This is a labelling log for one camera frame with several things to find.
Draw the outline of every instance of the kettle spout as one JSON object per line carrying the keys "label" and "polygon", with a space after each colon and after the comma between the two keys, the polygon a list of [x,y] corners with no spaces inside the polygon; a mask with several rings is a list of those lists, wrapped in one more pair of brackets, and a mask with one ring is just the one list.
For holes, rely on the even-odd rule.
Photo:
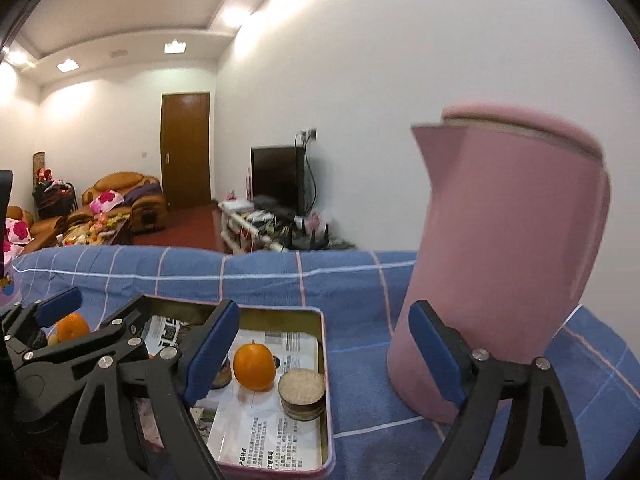
{"label": "kettle spout", "polygon": [[434,186],[455,168],[467,128],[426,124],[412,126],[411,130]]}

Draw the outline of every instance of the newspaper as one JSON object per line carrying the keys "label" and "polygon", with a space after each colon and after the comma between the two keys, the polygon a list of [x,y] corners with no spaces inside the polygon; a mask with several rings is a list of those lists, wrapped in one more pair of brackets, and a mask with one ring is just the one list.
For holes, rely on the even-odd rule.
{"label": "newspaper", "polygon": [[191,329],[191,325],[177,319],[152,316],[142,332],[146,351],[149,355],[156,355],[167,346],[178,346]]}
{"label": "newspaper", "polygon": [[318,340],[305,333],[240,330],[229,351],[232,362],[236,349],[252,341],[268,346],[279,362],[275,386],[268,392],[252,392],[233,378],[226,388],[211,390],[198,401],[197,408],[215,412],[207,448],[217,462],[289,471],[320,468],[319,419],[289,418],[277,388],[280,377],[293,368],[318,371]]}

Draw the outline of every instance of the red floor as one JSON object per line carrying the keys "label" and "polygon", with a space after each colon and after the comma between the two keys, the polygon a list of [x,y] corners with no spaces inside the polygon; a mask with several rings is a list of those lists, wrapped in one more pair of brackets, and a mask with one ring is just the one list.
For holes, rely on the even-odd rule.
{"label": "red floor", "polygon": [[214,204],[171,211],[166,229],[135,235],[133,243],[227,252],[220,237],[220,212]]}

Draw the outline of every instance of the blue gripper pad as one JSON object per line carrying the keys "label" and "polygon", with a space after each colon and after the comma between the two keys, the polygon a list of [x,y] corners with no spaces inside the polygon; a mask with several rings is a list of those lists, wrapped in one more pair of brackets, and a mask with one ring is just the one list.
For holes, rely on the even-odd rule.
{"label": "blue gripper pad", "polygon": [[[466,401],[466,393],[463,389],[463,373],[460,364],[444,342],[440,330],[448,330],[435,313],[433,315],[439,322],[436,328],[427,312],[420,305],[423,302],[412,304],[409,308],[409,330],[422,354],[424,362],[444,399],[453,402],[460,409]],[[425,301],[428,310],[433,312],[431,306]]]}
{"label": "blue gripper pad", "polygon": [[[239,307],[233,301],[228,300],[223,300],[218,308],[221,307],[224,308],[224,311],[217,321],[212,319],[216,315],[216,311],[214,311],[204,325],[193,328],[180,345],[180,349],[183,349],[183,345],[185,346],[180,361],[185,360],[186,362],[180,363],[178,369],[181,367],[184,369],[186,364],[186,373],[182,373],[182,375],[186,375],[182,400],[188,408],[193,406],[197,400],[207,396],[211,389],[211,383],[220,370],[226,353],[231,348],[231,343],[240,328]],[[201,335],[202,330],[209,330],[209,333]],[[202,341],[199,348],[189,348],[193,344],[197,345],[198,339]]]}
{"label": "blue gripper pad", "polygon": [[82,293],[76,286],[43,301],[34,316],[39,327],[52,326],[82,306]]}

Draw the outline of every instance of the sofa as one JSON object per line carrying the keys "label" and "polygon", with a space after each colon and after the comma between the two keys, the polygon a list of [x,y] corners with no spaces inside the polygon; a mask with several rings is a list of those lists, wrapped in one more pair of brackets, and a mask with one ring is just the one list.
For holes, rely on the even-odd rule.
{"label": "sofa", "polygon": [[22,220],[29,228],[31,242],[24,246],[22,254],[33,253],[33,251],[45,247],[54,247],[56,245],[56,237],[66,231],[65,217],[55,216],[34,222],[31,213],[17,205],[11,205],[6,209],[6,217],[13,220]]}
{"label": "sofa", "polygon": [[[86,222],[94,217],[89,204],[103,192],[117,191],[122,196],[145,184],[159,184],[159,180],[151,175],[134,171],[119,171],[108,174],[96,182],[82,194],[82,207],[73,211],[68,217],[68,225]],[[164,229],[167,221],[166,200],[162,193],[143,196],[131,206],[116,206],[108,212],[108,216],[130,214],[130,229],[133,233]]]}

